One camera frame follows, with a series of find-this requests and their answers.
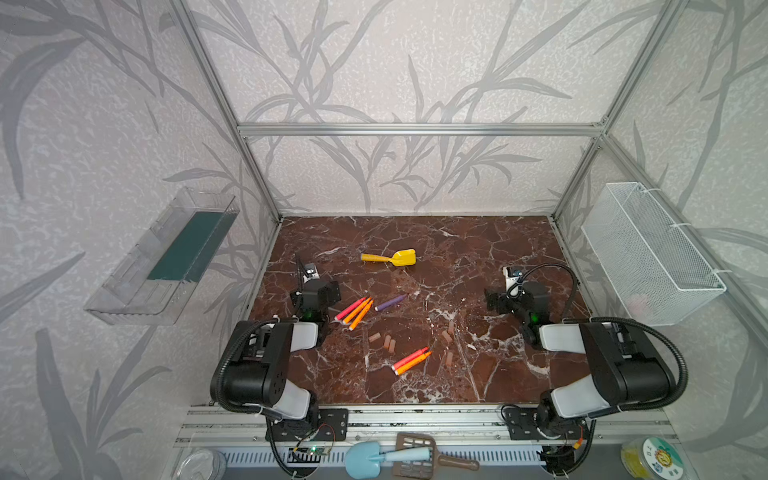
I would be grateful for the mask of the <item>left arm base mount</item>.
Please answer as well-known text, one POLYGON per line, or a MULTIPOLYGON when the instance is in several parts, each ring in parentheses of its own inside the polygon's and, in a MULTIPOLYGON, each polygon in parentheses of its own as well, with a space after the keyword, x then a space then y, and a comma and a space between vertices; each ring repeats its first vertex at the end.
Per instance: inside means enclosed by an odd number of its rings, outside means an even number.
POLYGON ((276 442, 298 442, 309 437, 312 441, 343 441, 349 426, 349 410, 320 408, 299 420, 269 420, 266 439, 276 442))

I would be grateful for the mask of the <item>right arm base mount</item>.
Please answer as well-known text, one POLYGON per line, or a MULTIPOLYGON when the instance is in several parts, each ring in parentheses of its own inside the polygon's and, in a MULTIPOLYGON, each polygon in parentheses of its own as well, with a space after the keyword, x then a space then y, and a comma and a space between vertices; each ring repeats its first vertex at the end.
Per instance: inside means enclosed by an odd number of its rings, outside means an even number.
POLYGON ((590 422, 584 418, 556 419, 545 426, 534 407, 504 404, 500 414, 511 440, 575 443, 585 440, 591 431, 590 422))

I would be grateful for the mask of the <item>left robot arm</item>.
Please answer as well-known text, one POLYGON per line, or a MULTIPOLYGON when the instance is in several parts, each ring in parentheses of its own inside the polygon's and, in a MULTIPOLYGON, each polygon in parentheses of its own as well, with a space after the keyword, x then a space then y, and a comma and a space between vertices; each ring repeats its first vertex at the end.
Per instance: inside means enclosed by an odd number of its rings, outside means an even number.
POLYGON ((309 279, 291 294, 294 318, 237 323, 212 376, 211 399, 230 412, 303 422, 314 429, 319 421, 316 396, 288 379, 290 358, 322 345, 329 308, 340 300, 336 281, 309 279))

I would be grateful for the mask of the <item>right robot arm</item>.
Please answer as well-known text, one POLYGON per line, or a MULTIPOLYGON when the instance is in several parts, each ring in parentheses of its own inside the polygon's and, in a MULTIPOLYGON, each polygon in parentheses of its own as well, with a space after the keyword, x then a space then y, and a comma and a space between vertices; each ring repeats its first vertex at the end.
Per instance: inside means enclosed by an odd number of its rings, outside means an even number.
POLYGON ((535 420, 541 430, 658 409, 676 402, 687 388, 689 369, 682 353, 648 325, 621 317, 554 323, 548 291, 538 282, 510 280, 506 290, 485 289, 484 297, 488 310, 521 321, 524 341, 532 348, 586 357, 586 376, 540 396, 535 420))

